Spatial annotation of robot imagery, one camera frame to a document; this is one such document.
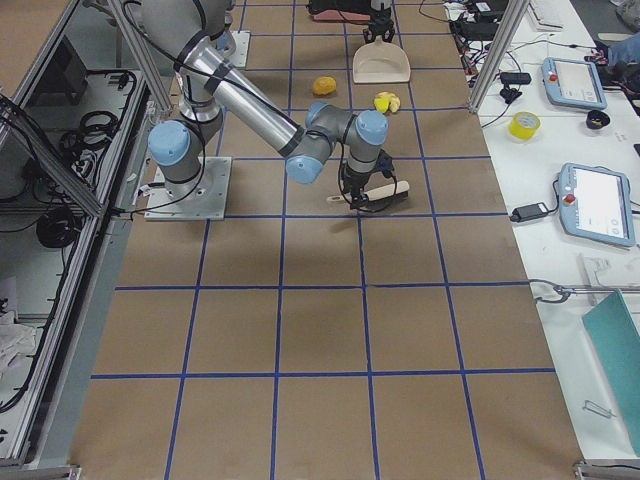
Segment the yellow sponge piece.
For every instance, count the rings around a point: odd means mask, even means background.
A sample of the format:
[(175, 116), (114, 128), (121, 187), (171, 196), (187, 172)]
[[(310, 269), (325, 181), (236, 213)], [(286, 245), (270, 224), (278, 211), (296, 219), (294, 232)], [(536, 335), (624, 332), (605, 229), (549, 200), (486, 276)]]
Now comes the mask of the yellow sponge piece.
[(391, 101), (388, 95), (376, 95), (374, 98), (374, 107), (382, 114), (386, 114), (389, 111), (390, 103)]

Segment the beige plastic dustpan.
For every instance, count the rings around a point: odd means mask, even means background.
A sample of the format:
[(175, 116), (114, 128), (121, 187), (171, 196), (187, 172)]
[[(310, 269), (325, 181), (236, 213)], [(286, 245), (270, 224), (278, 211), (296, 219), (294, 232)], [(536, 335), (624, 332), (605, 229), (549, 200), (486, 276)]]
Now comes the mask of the beige plastic dustpan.
[(405, 51), (380, 38), (356, 50), (352, 67), (355, 84), (408, 83), (411, 77)]

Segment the teach pendant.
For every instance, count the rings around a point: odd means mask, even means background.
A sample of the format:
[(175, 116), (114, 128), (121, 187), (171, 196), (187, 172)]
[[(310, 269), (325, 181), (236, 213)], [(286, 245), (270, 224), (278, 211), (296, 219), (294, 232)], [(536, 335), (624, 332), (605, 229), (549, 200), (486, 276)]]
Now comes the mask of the teach pendant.
[(568, 235), (624, 248), (636, 244), (630, 183), (623, 173), (566, 163), (558, 187), (559, 218)]
[(541, 74), (548, 100), (556, 106), (604, 110), (604, 96), (596, 66), (586, 61), (548, 57)]

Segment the metal carabiner hook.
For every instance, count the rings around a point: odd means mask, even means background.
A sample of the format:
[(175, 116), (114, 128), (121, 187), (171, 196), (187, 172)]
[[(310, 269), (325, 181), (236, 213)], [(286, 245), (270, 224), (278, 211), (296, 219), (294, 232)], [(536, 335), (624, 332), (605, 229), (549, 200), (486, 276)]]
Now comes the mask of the metal carabiner hook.
[(529, 286), (536, 303), (562, 304), (571, 296), (566, 287), (545, 279), (530, 279)]

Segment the croissant bread piece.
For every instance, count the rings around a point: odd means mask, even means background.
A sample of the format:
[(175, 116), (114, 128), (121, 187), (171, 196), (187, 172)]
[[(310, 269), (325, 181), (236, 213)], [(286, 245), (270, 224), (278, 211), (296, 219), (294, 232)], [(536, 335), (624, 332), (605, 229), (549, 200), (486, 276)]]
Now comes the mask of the croissant bread piece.
[(391, 103), (390, 103), (390, 109), (389, 109), (388, 112), (396, 113), (400, 109), (401, 100), (395, 93), (393, 93), (393, 92), (379, 92), (377, 95), (388, 95), (389, 96)]

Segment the yellow tape roll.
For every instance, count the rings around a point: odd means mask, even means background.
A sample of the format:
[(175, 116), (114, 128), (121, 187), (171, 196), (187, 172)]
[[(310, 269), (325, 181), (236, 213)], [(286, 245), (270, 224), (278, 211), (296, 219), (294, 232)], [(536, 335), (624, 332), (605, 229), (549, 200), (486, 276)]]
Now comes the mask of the yellow tape roll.
[(510, 135), (521, 141), (531, 140), (541, 126), (540, 118), (534, 113), (520, 111), (514, 114), (508, 125)]

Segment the near teach pendant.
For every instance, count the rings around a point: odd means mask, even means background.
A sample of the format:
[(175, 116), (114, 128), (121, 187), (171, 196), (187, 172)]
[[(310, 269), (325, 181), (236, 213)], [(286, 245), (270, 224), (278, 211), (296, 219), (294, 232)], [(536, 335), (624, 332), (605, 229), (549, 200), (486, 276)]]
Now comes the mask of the near teach pendant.
[(558, 187), (559, 218), (568, 235), (624, 248), (636, 244), (630, 183), (623, 173), (566, 163)]

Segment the white crumpled cloth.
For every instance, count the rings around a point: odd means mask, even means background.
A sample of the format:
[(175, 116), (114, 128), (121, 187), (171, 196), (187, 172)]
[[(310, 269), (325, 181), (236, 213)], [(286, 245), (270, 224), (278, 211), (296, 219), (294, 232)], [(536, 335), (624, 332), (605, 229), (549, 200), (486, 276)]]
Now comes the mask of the white crumpled cloth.
[(1, 376), (36, 350), (36, 328), (16, 322), (16, 312), (1, 315)]

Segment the black power adapter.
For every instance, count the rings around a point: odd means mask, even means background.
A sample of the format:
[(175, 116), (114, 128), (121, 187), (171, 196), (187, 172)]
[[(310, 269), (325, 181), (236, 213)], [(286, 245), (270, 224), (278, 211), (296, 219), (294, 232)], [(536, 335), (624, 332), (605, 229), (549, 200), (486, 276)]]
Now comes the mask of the black power adapter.
[(514, 208), (509, 219), (513, 223), (523, 223), (544, 218), (549, 213), (549, 208), (543, 202), (538, 202)]

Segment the aluminium frame post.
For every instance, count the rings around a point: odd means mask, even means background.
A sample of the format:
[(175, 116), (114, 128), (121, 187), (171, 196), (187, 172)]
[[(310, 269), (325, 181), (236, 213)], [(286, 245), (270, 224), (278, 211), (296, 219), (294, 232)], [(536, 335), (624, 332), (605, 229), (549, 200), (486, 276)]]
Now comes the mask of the aluminium frame post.
[(482, 64), (478, 77), (470, 93), (468, 109), (477, 114), (488, 93), (499, 65), (528, 8), (528, 0), (513, 0), (507, 5), (502, 21)]

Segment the far teach pendant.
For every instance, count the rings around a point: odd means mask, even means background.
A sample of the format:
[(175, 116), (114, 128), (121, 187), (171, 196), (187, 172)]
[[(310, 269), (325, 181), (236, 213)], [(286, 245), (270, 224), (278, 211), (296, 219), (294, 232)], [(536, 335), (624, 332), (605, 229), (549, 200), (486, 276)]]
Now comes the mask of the far teach pendant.
[(556, 106), (604, 110), (604, 96), (596, 66), (586, 61), (548, 57), (541, 74), (548, 100)]

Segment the black small bowl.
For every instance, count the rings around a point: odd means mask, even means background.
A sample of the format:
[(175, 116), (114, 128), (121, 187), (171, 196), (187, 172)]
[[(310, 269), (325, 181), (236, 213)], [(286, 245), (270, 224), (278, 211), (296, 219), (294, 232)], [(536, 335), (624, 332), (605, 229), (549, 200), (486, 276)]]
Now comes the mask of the black small bowl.
[(602, 110), (590, 110), (587, 112), (585, 125), (589, 130), (598, 131), (607, 127), (611, 122), (609, 115)]

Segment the beige hand brush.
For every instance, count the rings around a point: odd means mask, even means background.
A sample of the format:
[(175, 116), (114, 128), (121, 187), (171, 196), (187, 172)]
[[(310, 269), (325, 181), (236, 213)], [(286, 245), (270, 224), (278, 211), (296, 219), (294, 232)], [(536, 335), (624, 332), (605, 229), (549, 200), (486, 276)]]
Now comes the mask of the beige hand brush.
[[(369, 203), (367, 206), (373, 206), (380, 203), (384, 204), (389, 200), (406, 198), (408, 196), (409, 190), (409, 183), (405, 180), (402, 180), (398, 181), (397, 183), (391, 183), (365, 191), (364, 193), (366, 193), (369, 197)], [(339, 194), (326, 198), (326, 201), (330, 204), (349, 203), (349, 200), (349, 194)]]

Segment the orange bread roll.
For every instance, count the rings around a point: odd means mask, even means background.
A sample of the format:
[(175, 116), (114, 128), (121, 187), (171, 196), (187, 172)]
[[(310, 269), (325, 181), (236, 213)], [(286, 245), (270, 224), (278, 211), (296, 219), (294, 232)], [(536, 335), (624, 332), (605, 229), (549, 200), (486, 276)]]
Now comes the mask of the orange bread roll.
[(312, 93), (315, 96), (328, 96), (337, 90), (336, 79), (331, 76), (317, 77), (312, 83)]

